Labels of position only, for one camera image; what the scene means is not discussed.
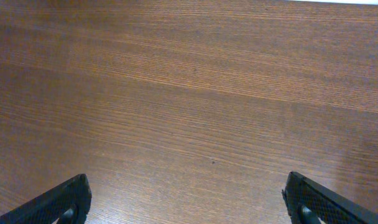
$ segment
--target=black plastic part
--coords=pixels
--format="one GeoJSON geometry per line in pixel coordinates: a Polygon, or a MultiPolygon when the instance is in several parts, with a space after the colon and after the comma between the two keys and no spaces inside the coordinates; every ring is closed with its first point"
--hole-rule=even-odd
{"type": "Polygon", "coordinates": [[[35,199],[0,216],[0,224],[83,224],[91,207],[91,190],[85,174],[79,174],[35,199]]]}
{"type": "Polygon", "coordinates": [[[298,207],[306,206],[325,223],[378,224],[378,215],[336,194],[298,172],[288,175],[283,199],[293,224],[301,221],[298,207]]]}

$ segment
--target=brown wooden tabletop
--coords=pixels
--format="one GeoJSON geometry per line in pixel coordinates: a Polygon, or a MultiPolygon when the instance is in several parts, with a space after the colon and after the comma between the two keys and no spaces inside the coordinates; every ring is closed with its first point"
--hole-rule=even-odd
{"type": "Polygon", "coordinates": [[[0,1],[0,215],[290,223],[291,170],[378,213],[378,6],[0,1]]]}

